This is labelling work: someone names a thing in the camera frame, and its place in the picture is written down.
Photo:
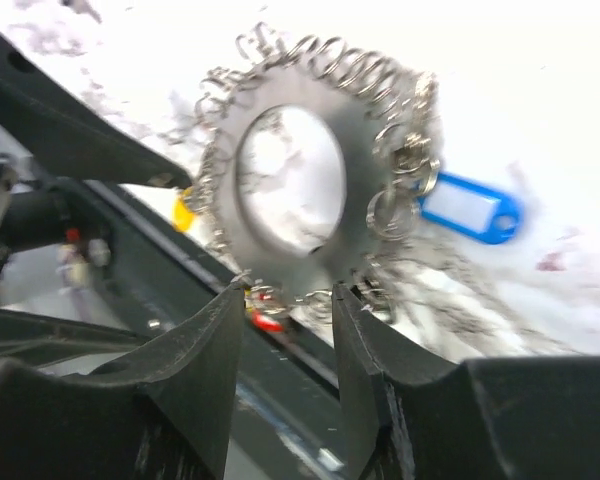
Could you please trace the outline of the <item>blue key tag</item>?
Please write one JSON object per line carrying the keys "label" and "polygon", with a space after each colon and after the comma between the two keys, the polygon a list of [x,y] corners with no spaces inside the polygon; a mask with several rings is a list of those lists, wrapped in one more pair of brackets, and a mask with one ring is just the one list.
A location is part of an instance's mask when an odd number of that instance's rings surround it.
{"label": "blue key tag", "polygon": [[419,202],[424,219],[487,245],[514,238],[524,220],[517,197],[447,172]]}

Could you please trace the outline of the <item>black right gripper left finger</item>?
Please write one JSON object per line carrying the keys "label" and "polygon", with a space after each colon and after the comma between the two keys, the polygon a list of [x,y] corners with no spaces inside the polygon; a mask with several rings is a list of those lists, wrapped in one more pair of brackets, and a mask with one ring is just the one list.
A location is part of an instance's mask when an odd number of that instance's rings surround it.
{"label": "black right gripper left finger", "polygon": [[0,479],[220,479],[244,316],[231,286],[88,375],[0,359]]}

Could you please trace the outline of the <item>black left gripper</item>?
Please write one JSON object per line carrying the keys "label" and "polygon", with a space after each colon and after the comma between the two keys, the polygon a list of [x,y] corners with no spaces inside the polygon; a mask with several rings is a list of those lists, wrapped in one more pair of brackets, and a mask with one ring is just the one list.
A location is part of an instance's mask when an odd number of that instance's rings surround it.
{"label": "black left gripper", "polygon": [[[0,125],[56,176],[184,189],[183,167],[118,131],[32,64],[0,33]],[[113,277],[104,203],[81,182],[45,176],[17,191],[15,158],[0,153],[0,277],[14,253],[66,244]]]}

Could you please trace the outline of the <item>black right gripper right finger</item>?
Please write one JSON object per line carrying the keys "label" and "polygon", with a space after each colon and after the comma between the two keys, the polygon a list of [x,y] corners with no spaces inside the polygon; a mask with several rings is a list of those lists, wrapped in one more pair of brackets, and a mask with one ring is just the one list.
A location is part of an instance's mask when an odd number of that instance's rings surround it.
{"label": "black right gripper right finger", "polygon": [[600,356],[451,363],[332,291],[355,479],[600,479]]}

